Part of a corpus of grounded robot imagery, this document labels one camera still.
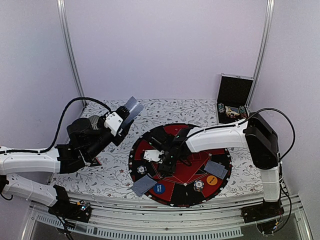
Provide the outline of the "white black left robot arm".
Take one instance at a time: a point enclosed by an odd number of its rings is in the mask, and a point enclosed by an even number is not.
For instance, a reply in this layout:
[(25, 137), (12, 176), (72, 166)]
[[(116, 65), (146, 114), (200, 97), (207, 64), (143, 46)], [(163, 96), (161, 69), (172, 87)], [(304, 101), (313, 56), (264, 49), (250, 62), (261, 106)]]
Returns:
[(75, 173), (86, 165), (98, 164), (97, 156), (110, 144), (119, 146), (143, 106), (131, 97), (127, 103), (102, 116), (78, 118), (67, 127), (69, 142), (40, 149), (0, 149), (0, 195), (20, 196), (49, 208), (63, 217), (74, 213), (64, 187), (44, 185), (19, 173)]

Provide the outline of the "dealt blue card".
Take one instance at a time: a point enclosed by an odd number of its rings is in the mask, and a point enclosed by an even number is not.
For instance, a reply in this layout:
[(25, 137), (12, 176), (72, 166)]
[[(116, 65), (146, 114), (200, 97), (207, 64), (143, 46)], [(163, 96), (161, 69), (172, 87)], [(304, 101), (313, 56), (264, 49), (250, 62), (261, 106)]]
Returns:
[(143, 176), (137, 180), (131, 187), (132, 191), (138, 196), (141, 197), (149, 189), (151, 189), (157, 182), (150, 178), (148, 175)]
[(219, 163), (217, 163), (217, 162), (214, 162), (214, 161), (209, 160), (209, 161), (206, 163), (206, 165), (205, 165), (205, 167), (204, 167), (204, 170), (205, 170), (206, 172), (212, 174), (212, 169), (213, 169), (214, 166), (219, 166), (219, 167), (220, 167), (220, 166), (223, 166), (223, 165), (221, 165), (221, 164), (219, 164)]
[(154, 180), (153, 178), (151, 178), (149, 175), (144, 175), (142, 178), (140, 178), (137, 182), (137, 188), (138, 190), (140, 190), (141, 192), (143, 191), (148, 191), (149, 189), (151, 189), (153, 186), (155, 186), (158, 182), (156, 180)]
[(216, 176), (219, 179), (224, 179), (225, 176), (227, 175), (228, 170), (224, 168), (224, 166), (214, 166), (212, 168), (211, 174)]

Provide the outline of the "white blue poker chip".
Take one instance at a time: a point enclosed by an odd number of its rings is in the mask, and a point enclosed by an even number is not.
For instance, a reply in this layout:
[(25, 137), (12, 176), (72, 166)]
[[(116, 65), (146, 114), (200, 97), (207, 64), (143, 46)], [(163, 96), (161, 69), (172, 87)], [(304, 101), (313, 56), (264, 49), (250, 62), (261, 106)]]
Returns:
[(140, 165), (138, 168), (137, 168), (137, 173), (140, 174), (140, 175), (145, 175), (147, 174), (148, 170), (147, 170), (147, 167), (144, 166), (144, 165)]

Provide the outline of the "blue small blind button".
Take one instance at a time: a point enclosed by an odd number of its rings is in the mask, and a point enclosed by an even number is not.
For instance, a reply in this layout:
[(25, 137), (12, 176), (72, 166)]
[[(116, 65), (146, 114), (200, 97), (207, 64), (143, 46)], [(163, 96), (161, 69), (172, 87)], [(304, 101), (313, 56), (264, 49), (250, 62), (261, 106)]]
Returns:
[(163, 184), (158, 183), (153, 187), (153, 192), (157, 195), (161, 195), (166, 191), (166, 188)]

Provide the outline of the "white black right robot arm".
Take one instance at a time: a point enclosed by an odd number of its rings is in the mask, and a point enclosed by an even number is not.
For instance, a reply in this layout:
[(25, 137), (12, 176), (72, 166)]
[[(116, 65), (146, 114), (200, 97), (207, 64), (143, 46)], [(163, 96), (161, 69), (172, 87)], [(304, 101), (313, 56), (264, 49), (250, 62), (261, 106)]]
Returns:
[(262, 110), (252, 113), (247, 119), (211, 127), (186, 127), (176, 135), (163, 128), (151, 133), (147, 142), (153, 147), (143, 157), (149, 162), (159, 163), (162, 171), (171, 173), (176, 162), (190, 153), (206, 150), (247, 148), (258, 168), (263, 186), (263, 201), (253, 206), (262, 218), (281, 214), (282, 159), (275, 130), (260, 115)]

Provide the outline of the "orange big blind button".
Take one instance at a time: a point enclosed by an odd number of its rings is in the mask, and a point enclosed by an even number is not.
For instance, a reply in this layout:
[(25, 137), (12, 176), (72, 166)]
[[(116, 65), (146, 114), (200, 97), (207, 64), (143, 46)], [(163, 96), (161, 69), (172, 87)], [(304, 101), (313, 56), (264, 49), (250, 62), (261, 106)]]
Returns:
[(207, 178), (206, 178), (206, 182), (208, 185), (210, 186), (214, 186), (218, 183), (218, 178), (214, 175), (209, 175)]

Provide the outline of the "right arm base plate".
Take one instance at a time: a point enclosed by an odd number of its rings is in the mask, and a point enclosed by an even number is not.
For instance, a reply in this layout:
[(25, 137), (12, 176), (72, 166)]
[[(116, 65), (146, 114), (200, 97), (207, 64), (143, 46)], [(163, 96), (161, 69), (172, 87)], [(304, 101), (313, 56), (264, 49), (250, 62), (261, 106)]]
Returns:
[(241, 216), (245, 223), (277, 217), (283, 215), (284, 212), (280, 199), (275, 202), (263, 200), (262, 203), (241, 208)]

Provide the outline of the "blue playing card deck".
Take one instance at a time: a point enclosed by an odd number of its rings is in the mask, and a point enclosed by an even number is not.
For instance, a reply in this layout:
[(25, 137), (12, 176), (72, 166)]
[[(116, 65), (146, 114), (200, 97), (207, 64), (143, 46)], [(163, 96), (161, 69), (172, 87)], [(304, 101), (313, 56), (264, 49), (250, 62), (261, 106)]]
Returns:
[(129, 115), (123, 120), (121, 125), (123, 128), (134, 120), (144, 109), (144, 106), (133, 96), (125, 103), (124, 107), (128, 110)]

